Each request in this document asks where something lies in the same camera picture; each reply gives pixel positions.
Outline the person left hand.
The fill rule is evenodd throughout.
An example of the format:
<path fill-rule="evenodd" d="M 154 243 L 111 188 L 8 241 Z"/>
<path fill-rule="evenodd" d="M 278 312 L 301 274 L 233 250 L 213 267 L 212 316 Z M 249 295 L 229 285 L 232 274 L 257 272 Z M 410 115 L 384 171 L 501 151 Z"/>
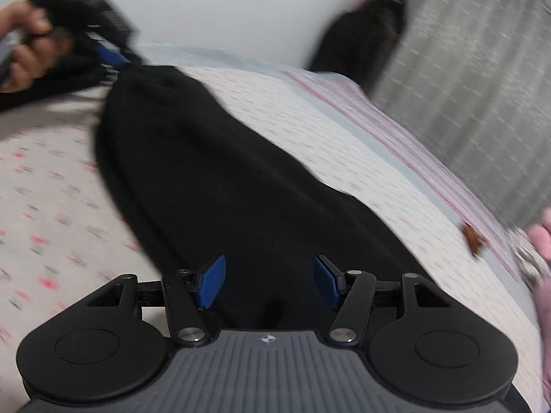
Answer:
<path fill-rule="evenodd" d="M 53 68 L 73 47 L 69 34 L 52 34 L 47 12 L 28 1 L 16 1 L 1 9 L 1 35 L 15 28 L 23 29 L 34 39 L 18 44 L 11 51 L 9 76 L 1 92 L 22 92 Z"/>

